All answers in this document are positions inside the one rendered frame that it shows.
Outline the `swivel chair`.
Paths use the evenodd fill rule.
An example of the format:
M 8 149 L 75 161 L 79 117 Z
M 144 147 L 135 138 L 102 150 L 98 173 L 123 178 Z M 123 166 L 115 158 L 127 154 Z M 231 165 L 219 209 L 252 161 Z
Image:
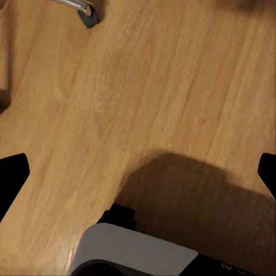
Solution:
M 84 23 L 85 27 L 91 28 L 100 21 L 100 18 L 94 8 L 87 2 L 83 0 L 50 0 L 59 3 L 64 6 L 72 7 L 78 9 L 78 16 Z M 0 111 L 5 107 L 5 104 L 0 101 Z

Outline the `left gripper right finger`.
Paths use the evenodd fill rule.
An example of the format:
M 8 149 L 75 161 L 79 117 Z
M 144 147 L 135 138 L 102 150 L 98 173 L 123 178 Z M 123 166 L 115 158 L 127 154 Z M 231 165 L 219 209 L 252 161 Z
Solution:
M 276 155 L 262 154 L 258 174 L 276 199 Z

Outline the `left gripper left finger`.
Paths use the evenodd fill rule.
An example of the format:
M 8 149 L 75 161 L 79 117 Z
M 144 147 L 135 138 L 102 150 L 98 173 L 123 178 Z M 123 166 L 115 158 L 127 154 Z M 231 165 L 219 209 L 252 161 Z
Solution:
M 29 163 L 24 153 L 0 159 L 0 222 L 29 175 Z

